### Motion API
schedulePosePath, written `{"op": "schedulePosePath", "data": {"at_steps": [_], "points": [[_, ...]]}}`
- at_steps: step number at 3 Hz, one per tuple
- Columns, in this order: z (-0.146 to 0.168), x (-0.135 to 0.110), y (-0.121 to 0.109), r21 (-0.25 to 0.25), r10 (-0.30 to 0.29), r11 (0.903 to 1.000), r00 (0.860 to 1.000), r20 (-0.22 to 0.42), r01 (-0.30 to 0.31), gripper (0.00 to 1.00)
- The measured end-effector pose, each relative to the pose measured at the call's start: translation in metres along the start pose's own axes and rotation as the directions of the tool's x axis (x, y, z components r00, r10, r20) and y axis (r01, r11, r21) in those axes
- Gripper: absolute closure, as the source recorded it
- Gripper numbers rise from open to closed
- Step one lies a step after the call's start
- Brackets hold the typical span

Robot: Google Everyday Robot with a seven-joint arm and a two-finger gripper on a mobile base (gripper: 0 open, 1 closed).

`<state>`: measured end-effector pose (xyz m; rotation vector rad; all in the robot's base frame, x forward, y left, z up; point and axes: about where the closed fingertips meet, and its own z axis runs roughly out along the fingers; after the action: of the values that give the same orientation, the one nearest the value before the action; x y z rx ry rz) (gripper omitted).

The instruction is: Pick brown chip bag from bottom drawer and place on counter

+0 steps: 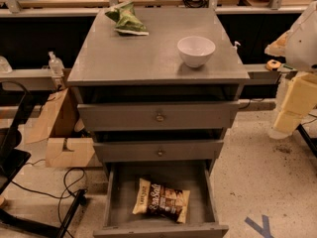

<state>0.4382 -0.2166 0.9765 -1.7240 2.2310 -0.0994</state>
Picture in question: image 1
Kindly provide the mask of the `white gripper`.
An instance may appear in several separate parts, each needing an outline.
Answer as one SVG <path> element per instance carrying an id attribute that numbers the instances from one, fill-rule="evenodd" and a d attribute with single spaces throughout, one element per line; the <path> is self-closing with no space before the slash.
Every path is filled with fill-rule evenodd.
<path id="1" fill-rule="evenodd" d="M 299 72 L 291 80 L 284 79 L 278 87 L 268 135 L 277 140 L 291 136 L 316 105 L 316 73 Z"/>

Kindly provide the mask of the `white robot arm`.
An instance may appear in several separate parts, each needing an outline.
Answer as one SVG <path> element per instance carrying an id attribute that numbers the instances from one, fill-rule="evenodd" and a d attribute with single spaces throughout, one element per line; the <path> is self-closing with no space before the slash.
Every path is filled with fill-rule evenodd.
<path id="1" fill-rule="evenodd" d="M 290 29 L 269 44 L 264 52 L 285 57 L 297 74 L 282 82 L 268 134 L 273 139 L 291 136 L 302 119 L 317 105 L 317 1 L 312 2 Z"/>

